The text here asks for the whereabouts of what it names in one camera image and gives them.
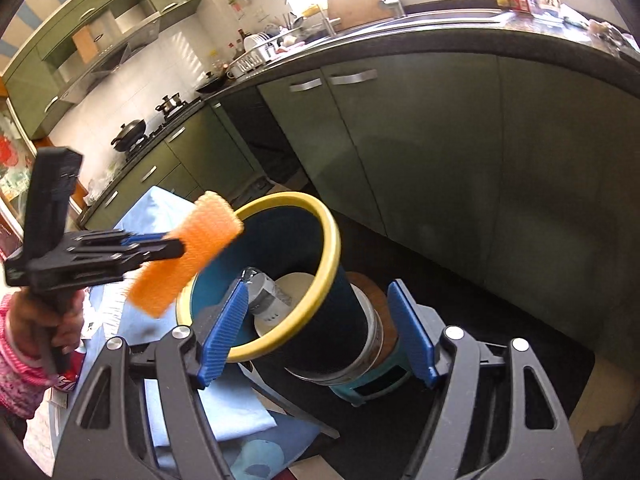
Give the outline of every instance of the black floor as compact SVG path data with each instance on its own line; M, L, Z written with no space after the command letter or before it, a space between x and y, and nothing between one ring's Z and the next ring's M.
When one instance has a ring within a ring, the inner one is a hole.
M514 337L527 339L571 414L593 368L591 351L420 254L343 215L334 216L345 270L366 274L385 291L392 280L402 278L418 303L432 306L447 324L461 326L478 340L507 344ZM433 402L423 383L411 378L388 396L353 408L328 388L260 361L256 365L267 384L340 431L340 439L322 456L345 480L401 477Z

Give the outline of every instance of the white tiled wall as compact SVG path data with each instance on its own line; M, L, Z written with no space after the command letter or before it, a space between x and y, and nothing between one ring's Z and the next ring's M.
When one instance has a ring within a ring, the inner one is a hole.
M204 78L214 43L197 16L190 16L160 33L160 37L105 78L84 100L71 108L49 134L56 146L69 146L84 155L80 182L87 187L116 156L110 145L122 124L146 121L146 130L162 122L156 106L162 96L180 92L191 101Z
M215 38L216 49L223 57L228 54L229 42L235 43L239 38L239 28L247 33L256 33L269 22L283 25L282 13L290 10L285 0L248 0L242 5L243 15L240 18L227 0L202 0L198 7L198 16Z

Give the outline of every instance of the countertop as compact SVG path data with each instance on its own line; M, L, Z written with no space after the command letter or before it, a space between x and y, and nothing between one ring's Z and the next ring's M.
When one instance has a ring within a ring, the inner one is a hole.
M232 85L193 104L131 159L98 200L79 217L83 226L98 206L144 156L185 120L202 109L223 101L232 93L321 66L367 57L416 52L471 52L516 57L554 64L607 82L640 98L640 70L620 59L599 38L570 25L551 25L531 16L510 12L500 22L415 23L400 20L370 24L348 30L334 38L322 38L305 49L275 60L242 76Z

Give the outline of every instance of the kitchen sink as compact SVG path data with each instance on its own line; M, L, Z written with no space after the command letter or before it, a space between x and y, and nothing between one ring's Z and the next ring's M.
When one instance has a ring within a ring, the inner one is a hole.
M418 25L437 25L439 23L500 23L511 16L513 16L512 12L504 12L500 9L432 10L378 23L373 25L371 29L416 27Z

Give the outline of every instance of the hand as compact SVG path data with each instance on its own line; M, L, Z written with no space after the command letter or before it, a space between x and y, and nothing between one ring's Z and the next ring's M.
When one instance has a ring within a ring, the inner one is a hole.
M40 349L34 334L34 326L57 327L51 340L52 346L62 346L68 353L80 344L82 330L82 302L84 290L76 290L71 297L69 309L64 315L58 314L42 300L29 293L28 288L15 292L10 300L9 324L14 343L18 350L33 358L40 357Z

